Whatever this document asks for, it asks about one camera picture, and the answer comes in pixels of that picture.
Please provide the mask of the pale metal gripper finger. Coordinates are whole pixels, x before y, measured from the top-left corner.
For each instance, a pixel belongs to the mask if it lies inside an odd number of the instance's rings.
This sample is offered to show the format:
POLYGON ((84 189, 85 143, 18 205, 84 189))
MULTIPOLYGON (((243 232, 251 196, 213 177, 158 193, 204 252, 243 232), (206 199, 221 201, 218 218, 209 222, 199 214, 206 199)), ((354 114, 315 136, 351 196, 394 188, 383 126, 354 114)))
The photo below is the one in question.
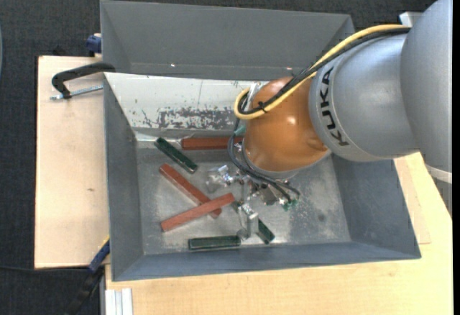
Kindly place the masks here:
POLYGON ((206 189, 209 193, 215 193, 223 187, 230 186, 235 177, 230 174, 228 165, 212 168, 207 172, 206 189))
POLYGON ((237 234, 241 239, 249 239, 259 232, 259 214, 249 204, 237 204, 236 212, 241 224, 237 234))

